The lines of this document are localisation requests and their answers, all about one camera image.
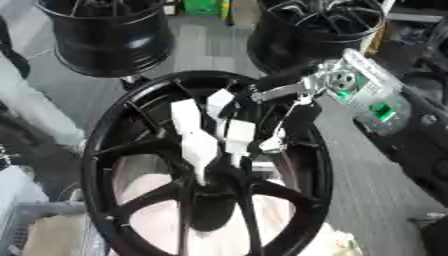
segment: green light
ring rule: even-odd
[[[340,91],[338,93],[339,99],[341,100],[347,98],[348,95],[350,95],[350,90]]]
[[[393,109],[387,104],[373,104],[369,107],[369,109],[381,121],[388,120],[395,114]]]

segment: rim lip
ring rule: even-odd
[[[385,17],[383,8],[381,7],[381,5],[378,2],[376,2],[375,0],[364,0],[364,1],[366,3],[368,3],[369,5],[371,5],[372,8],[375,8],[375,10],[379,11],[379,14],[380,14],[379,22],[376,24],[375,27],[371,28],[370,30],[366,30],[361,33],[342,34],[342,35],[332,35],[332,34],[327,34],[327,33],[320,33],[320,32],[315,32],[315,31],[307,29],[307,28],[303,28],[303,27],[300,28],[300,26],[299,27],[293,26],[291,23],[280,18],[278,15],[272,13],[269,10],[270,8],[268,8],[268,6],[265,4],[265,2],[263,0],[258,0],[258,5],[260,6],[260,8],[262,10],[262,16],[267,15],[268,18],[274,18],[277,22],[279,22],[280,24],[283,24],[287,28],[290,28],[292,30],[302,31],[297,34],[297,37],[300,38],[301,40],[303,40],[304,38],[306,40],[306,36],[311,35],[318,39],[317,40],[309,40],[310,42],[322,41],[322,42],[327,42],[327,43],[332,43],[332,42],[344,43],[344,42],[353,42],[353,41],[361,40],[365,36],[368,36],[372,33],[377,32],[386,22],[385,21],[386,17]]]
[[[120,239],[122,233],[116,232],[113,228],[113,224],[109,221],[105,220],[100,213],[101,207],[98,205],[100,201],[100,196],[95,188],[97,188],[97,184],[94,182],[94,176],[97,174],[98,169],[96,168],[96,160],[93,157],[92,153],[99,149],[99,146],[104,142],[106,131],[111,127],[112,121],[116,121],[116,118],[123,111],[124,103],[129,99],[139,99],[148,94],[157,93],[162,89],[166,89],[170,81],[173,81],[176,78],[228,78],[229,80],[238,80],[238,81],[247,81],[248,84],[253,83],[255,79],[242,76],[229,72],[222,71],[185,71],[180,73],[168,74],[159,78],[156,78],[149,82],[148,84],[137,88],[136,90],[130,92],[129,94],[124,95],[121,99],[119,99],[116,103],[109,108],[109,110],[103,115],[98,124],[96,125],[92,135],[89,138],[87,143],[83,158],[82,158],[82,168],[81,168],[81,184],[82,188],[85,191],[85,202],[88,209],[88,213],[95,224],[98,231],[101,233],[103,238],[105,238],[106,242],[112,246],[112,248],[120,253],[123,256],[135,255],[135,256],[148,256],[144,252],[135,248],[135,246],[126,242],[126,240]],[[325,141],[320,135],[319,131],[315,126],[313,126],[310,130],[310,134],[314,139],[322,146],[321,149],[317,152],[318,157],[318,185],[319,188],[317,190],[322,193],[319,195],[322,200],[322,207],[319,208],[319,214],[314,214],[312,218],[310,218],[310,225],[304,235],[298,239],[295,247],[290,248],[290,250],[283,250],[283,256],[292,256],[296,255],[303,248],[305,248],[317,232],[320,230],[323,225],[325,218],[327,216],[330,202],[332,199],[333,193],[333,170],[330,155],[328,149],[326,147]],[[167,252],[159,250],[159,252],[154,255],[149,256],[169,256]]]
[[[56,43],[56,46],[54,49],[54,54],[59,62],[61,62],[65,67],[67,67],[68,69],[72,70],[75,73],[85,75],[85,76],[90,76],[90,77],[120,78],[120,77],[135,75],[136,73],[146,72],[150,69],[157,67],[158,65],[162,64],[165,60],[167,60],[168,57],[171,56],[171,53],[173,52],[173,49],[176,44],[174,35],[172,34],[172,32],[168,30],[168,33],[169,33],[169,35],[168,35],[169,43],[167,44],[167,47],[165,48],[165,50],[162,53],[156,55],[155,58],[151,58],[151,61],[147,61],[147,62],[144,62],[143,64],[133,67],[133,69],[135,69],[137,71],[124,72],[124,70],[115,69],[115,70],[111,70],[111,71],[92,72],[91,70],[86,70],[86,69],[80,68],[76,65],[72,65],[70,63],[70,61],[68,61],[67,59],[65,59],[62,56],[62,54],[59,51],[59,47],[58,47],[57,43]]]

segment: robotic arm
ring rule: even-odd
[[[293,99],[273,136],[257,144],[278,152],[317,118],[314,98],[328,94],[344,105],[355,125],[422,189],[448,206],[448,111],[401,83],[373,60],[348,49],[340,60],[310,62],[267,76],[237,95],[221,112],[232,118],[245,104]]]

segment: metal frame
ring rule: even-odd
[[[155,118],[157,115],[150,114],[150,110],[162,103],[184,98],[193,97],[200,101],[202,96],[208,96],[220,88],[227,87],[230,91],[239,91],[254,81],[249,77],[219,71],[171,74],[155,79],[124,96],[103,116],[85,150],[82,161],[82,186],[93,222],[117,253],[122,256],[170,255],[147,242],[129,225],[129,217],[139,209],[167,200],[176,200],[180,210],[181,228],[177,255],[187,255],[188,252],[186,241],[187,230],[192,224],[190,218],[192,205],[198,197],[197,191],[201,188],[194,179],[191,166],[181,157],[179,138],[173,134],[170,120],[163,118],[158,120]],[[270,116],[268,113],[273,111],[259,113],[266,115],[260,120],[268,122],[271,120],[271,117],[268,118],[268,115]],[[126,116],[129,115],[144,124],[142,133],[136,134],[137,137],[134,139],[113,142],[123,135],[120,131],[130,130],[118,128],[126,122]],[[283,170],[288,173],[289,168],[291,180],[300,184],[302,181],[296,177],[296,172],[300,168],[295,166],[291,170],[291,161],[294,160],[289,159],[289,156],[302,156],[306,161],[310,161],[314,186],[307,184],[312,186],[309,190],[299,192],[256,177],[251,172],[251,161],[245,162],[243,170],[226,166],[211,172],[217,174],[216,177],[226,175],[227,179],[233,181],[233,186],[223,183],[225,189],[220,190],[220,193],[232,196],[241,207],[250,235],[249,255],[296,255],[313,239],[325,220],[332,196],[331,161],[325,143],[314,126],[307,137],[312,145],[318,147],[302,145],[290,147],[286,153],[276,156],[280,157],[280,161],[274,162],[281,172]],[[173,182],[119,205],[113,192],[113,163],[121,156],[142,153],[156,154],[164,159],[170,166]],[[296,206],[296,211],[285,230],[265,247],[261,246],[252,206],[253,194],[282,198]]]

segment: white plastic block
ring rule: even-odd
[[[224,119],[216,120],[215,137],[221,141],[225,140],[224,135],[226,133],[226,124],[227,124],[227,120],[224,120]]]
[[[207,98],[207,114],[217,120],[221,110],[229,104],[235,96],[226,89],[221,89]]]
[[[201,129],[201,112],[193,99],[171,103],[171,118],[180,135]]]
[[[218,155],[218,140],[196,130],[182,137],[182,157],[194,166],[199,184],[205,185],[204,169]]]
[[[247,146],[254,140],[255,129],[254,123],[231,120],[226,135],[226,152],[247,155]]]
[[[232,160],[232,165],[235,167],[235,168],[240,168],[241,167],[241,159],[243,158],[243,156],[242,155],[239,155],[239,154],[232,154],[232,158],[231,158],[231,160]]]
[[[254,123],[232,119],[227,131],[227,140],[247,142],[254,140],[256,126]]]

